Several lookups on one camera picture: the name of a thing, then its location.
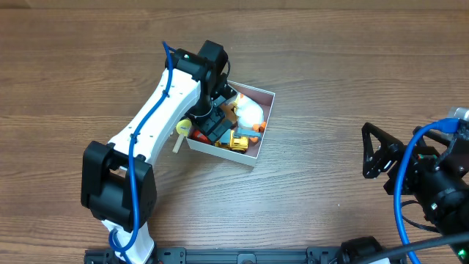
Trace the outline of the brown plush toy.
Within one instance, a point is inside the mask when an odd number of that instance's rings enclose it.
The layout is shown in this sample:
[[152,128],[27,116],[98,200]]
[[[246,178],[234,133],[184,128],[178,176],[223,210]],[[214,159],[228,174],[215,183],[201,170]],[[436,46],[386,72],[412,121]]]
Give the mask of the brown plush toy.
[[235,106],[233,104],[222,104],[220,105],[220,109],[224,112],[225,118],[232,123],[233,127],[235,127],[237,125],[237,115],[235,114]]

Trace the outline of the red robot ball toy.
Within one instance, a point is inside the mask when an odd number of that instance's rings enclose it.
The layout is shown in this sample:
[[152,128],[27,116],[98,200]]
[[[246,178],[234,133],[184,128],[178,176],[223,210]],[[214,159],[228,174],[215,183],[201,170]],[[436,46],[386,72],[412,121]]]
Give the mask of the red robot ball toy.
[[212,142],[199,130],[195,130],[191,134],[191,139],[205,144],[212,144]]

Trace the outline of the wooden pellet drum toy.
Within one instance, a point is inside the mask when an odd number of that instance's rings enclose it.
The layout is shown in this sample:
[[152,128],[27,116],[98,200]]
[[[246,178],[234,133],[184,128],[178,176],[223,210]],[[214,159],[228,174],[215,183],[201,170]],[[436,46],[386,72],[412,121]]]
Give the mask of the wooden pellet drum toy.
[[182,119],[177,123],[176,132],[178,133],[178,138],[173,147],[173,153],[179,152],[183,140],[191,134],[192,128],[193,125],[190,119]]

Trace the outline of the white duck plush toy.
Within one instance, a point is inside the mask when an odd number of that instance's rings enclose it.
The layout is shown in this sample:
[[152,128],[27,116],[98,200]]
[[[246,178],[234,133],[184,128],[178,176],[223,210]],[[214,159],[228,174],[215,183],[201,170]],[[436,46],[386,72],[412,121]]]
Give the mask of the white duck plush toy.
[[267,122],[262,107],[243,93],[238,93],[236,98],[228,105],[237,118],[237,128],[243,130],[264,133]]

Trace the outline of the yellow toy truck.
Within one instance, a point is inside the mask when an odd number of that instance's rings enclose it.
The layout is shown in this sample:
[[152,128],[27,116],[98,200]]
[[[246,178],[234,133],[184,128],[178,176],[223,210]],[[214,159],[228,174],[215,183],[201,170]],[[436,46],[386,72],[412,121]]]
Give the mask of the yellow toy truck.
[[242,128],[229,129],[215,142],[215,146],[244,154],[248,150],[251,139],[260,140],[261,138],[260,132]]

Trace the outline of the white cardboard box pink inside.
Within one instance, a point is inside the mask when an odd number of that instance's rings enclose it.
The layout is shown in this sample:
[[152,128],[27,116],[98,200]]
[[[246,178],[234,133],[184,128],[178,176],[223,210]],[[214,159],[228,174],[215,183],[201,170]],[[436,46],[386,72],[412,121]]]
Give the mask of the white cardboard box pink inside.
[[[265,122],[269,122],[270,113],[272,111],[273,102],[276,94],[267,90],[252,87],[246,84],[237,83],[234,81],[228,81],[228,83],[236,89],[238,92],[247,95],[250,99],[257,102],[263,109]],[[245,164],[254,167],[259,156],[259,152],[262,149],[264,139],[261,138],[256,144],[249,144],[246,153],[236,153],[231,150],[226,150],[214,145],[198,142],[187,138],[187,143],[190,149],[206,153],[226,160],[234,161],[240,164]]]

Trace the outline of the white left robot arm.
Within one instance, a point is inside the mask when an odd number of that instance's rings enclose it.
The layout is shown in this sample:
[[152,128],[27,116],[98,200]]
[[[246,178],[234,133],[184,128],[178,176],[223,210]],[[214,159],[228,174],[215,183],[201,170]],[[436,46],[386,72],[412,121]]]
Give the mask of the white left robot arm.
[[196,54],[168,45],[164,51],[165,70],[138,114],[107,143],[92,141],[84,151],[81,204],[108,229],[110,245],[86,251],[85,263],[158,263],[147,222],[162,146],[184,118],[210,142],[232,126],[220,108],[237,95],[224,47],[207,40]]

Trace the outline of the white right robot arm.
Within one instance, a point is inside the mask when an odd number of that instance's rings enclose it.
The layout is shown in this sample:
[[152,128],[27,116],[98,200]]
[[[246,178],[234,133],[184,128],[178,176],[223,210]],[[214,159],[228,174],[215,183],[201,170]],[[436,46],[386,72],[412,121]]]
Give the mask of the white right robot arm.
[[468,262],[468,109],[418,126],[404,144],[367,122],[362,127],[363,176],[387,173],[383,188],[393,197],[402,242],[384,249],[375,238],[344,242],[333,263],[419,263],[418,250],[450,246]]

